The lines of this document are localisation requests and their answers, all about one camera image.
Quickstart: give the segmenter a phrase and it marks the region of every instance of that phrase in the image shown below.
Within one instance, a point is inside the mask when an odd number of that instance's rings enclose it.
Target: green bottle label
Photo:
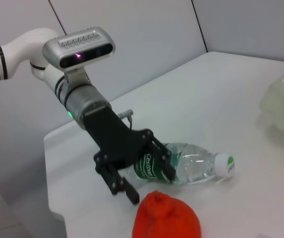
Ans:
[[[182,151],[171,154],[170,164],[175,169],[177,168],[181,154]],[[133,167],[137,176],[139,176],[141,179],[169,181],[151,154],[145,154],[144,157],[139,162],[134,164]]]

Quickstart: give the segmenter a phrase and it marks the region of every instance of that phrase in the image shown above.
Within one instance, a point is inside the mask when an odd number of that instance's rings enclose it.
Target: plastic water bottle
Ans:
[[[215,176],[229,178],[234,175],[234,159],[228,154],[213,154],[209,151],[185,143],[169,143],[165,146],[171,151],[170,164],[176,169],[176,184],[194,184]],[[139,188],[147,180],[170,182],[156,165],[153,156],[144,157],[126,169],[128,179]]]

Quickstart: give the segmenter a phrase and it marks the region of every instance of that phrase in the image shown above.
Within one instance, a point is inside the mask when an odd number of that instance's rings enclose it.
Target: white table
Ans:
[[[208,53],[114,100],[116,113],[133,109],[135,129],[236,160],[231,181],[151,183],[139,189],[141,200],[158,189],[186,202],[202,238],[284,238],[284,133],[259,110],[282,75],[284,62]],[[124,193],[113,197],[95,172],[99,148],[88,133],[71,122],[44,141],[49,207],[64,218],[68,237],[131,237],[137,206]]]

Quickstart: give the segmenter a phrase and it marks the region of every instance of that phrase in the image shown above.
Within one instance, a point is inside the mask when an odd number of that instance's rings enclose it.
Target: white bottle cap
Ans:
[[[234,175],[234,158],[228,154],[217,154],[214,163],[216,176],[229,178]]]

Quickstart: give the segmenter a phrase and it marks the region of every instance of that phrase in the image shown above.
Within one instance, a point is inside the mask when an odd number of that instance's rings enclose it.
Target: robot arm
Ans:
[[[18,65],[29,60],[33,75],[47,83],[99,146],[100,151],[94,156],[96,171],[112,194],[125,191],[131,202],[137,204],[139,194],[118,170],[138,162],[145,153],[154,155],[170,181],[175,178],[175,169],[170,165],[170,151],[152,131],[128,128],[87,78],[84,66],[114,51],[113,40],[99,27],[62,37],[51,29],[32,30],[0,46],[0,80],[11,78]]]

